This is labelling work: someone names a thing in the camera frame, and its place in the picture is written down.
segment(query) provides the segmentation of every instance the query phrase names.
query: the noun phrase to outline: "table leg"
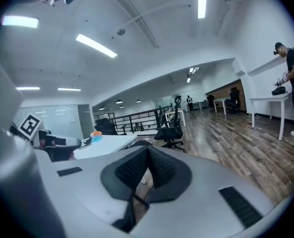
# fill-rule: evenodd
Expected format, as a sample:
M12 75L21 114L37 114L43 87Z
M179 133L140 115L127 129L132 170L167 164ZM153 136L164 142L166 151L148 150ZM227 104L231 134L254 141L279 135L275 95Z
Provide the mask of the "table leg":
M251 110L251 127L255 128L255 107L254 102L251 102L252 110Z
M279 140L282 140L282 136L284 134L285 127L285 101L281 101L281 123L280 123L280 133Z
M226 116L225 101L222 101L222 102L223 102L224 115Z
M186 127L183 110L181 111L181 114L182 114L182 117L183 117L183 125L184 125L184 127Z
M269 102L269 116L270 116L270 119L272 119L272 114L271 114L271 101Z

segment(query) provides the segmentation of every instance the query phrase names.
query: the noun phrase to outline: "desk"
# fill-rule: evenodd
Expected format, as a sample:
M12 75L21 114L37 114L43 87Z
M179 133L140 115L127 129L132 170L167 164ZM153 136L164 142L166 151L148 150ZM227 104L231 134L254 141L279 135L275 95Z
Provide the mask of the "desk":
M78 160L102 156L124 149L136 138L137 135L103 135L100 141L94 142L84 148L78 148L73 153Z
M269 102L269 110L270 110L270 119L272 118L271 115L271 102L281 102L281 123L280 123L280 132L279 132L279 140L282 140L282 136L284 133L284 126L285 126L285 100L289 98L291 93L284 93L279 95L265 95L257 98L250 98L251 105L252 105L252 112L251 112L251 127L255 128L255 107L254 101L267 101Z
M181 113L181 118L182 118L183 125L184 125L184 127L186 127L186 125L185 125L185 119L184 119L183 109L177 109L177 112L178 112L178 113ZM172 115L172 114L174 114L174 113L175 113L174 110L173 110L173 111L166 111L166 112L165 112L166 120L167 120L167 121L170 121L170 115Z
M208 103L208 101L201 101L200 102L200 109L201 110L203 110L203 106L205 106L205 107L209 107L209 103Z
M221 101L221 102L223 103L224 115L226 115L225 101L226 101L226 100L230 100L230 99L231 99L230 97L226 97L226 98L221 98L221 99L214 100L215 112L217 112L215 102Z

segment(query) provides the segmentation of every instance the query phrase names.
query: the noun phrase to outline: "fluorescent light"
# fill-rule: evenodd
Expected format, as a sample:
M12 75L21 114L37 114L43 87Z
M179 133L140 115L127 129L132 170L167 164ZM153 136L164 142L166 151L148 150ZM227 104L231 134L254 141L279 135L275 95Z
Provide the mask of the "fluorescent light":
M99 44L98 42L96 41L93 41L92 39L82 35L82 34L79 34L76 38L77 41L81 42L81 43L84 43L85 45L88 45L108 56L110 56L111 58L114 58L115 56L117 56L116 53L114 53L113 51L109 50L108 48L104 47L102 44Z
M206 0L197 0L197 17L205 18Z
M23 91L23 90L39 90L39 87L16 87L17 90Z
M59 91L80 91L81 89L75 88L58 88Z
M2 19L3 26L26 26L37 28L39 20L37 18L23 16L5 16Z

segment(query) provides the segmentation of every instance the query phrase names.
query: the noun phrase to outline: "office chair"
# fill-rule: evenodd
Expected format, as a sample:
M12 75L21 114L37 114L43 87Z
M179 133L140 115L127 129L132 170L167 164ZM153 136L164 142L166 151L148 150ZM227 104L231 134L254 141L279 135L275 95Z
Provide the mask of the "office chair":
M121 128L123 129L123 134L118 134L115 125L111 123L107 118L103 118L96 121L95 129L100 131L102 135L127 135L125 132L126 124L124 124Z
M215 100L215 97L212 94L210 94L209 96L207 96L208 105L211 108L210 113L212 113L212 112L215 111L214 100Z
M237 88L232 88L230 92L230 100L226 101L226 107L228 110L231 110L232 113L237 113L239 111L240 102L239 102L239 91Z
M184 143L182 141L174 141L175 139L181 139L183 136L183 131L182 128L180 126L180 119L177 117L177 109L179 107L179 104L181 103L181 96L176 96L175 98L175 115L173 118L173 127L163 127L161 128L161 126L163 124L168 124L168 121L161 121L160 122L160 127L157 128L156 130L158 131L157 134L155 135L155 139L156 140L163 140L166 142L165 145L163 145L162 147L167 147L167 148L172 148L173 146L177 149L182 150L184 153L186 153L186 150L177 146L177 144L181 144L183 145Z

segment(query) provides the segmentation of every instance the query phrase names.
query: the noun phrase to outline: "ceiling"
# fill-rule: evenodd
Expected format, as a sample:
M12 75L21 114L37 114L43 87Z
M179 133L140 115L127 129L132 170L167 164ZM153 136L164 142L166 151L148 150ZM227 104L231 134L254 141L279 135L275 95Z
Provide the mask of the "ceiling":
M0 62L15 85L41 88L24 92L26 98L93 97L148 66L225 37L235 24L240 3L207 0L205 19L197 18L197 0L75 0L70 5L60 0L55 7L41 2L19 4L6 14L37 17L39 26L3 27ZM126 30L123 36L117 35L120 28ZM77 42L79 33L118 56L112 59ZM82 91L61 93L59 87Z

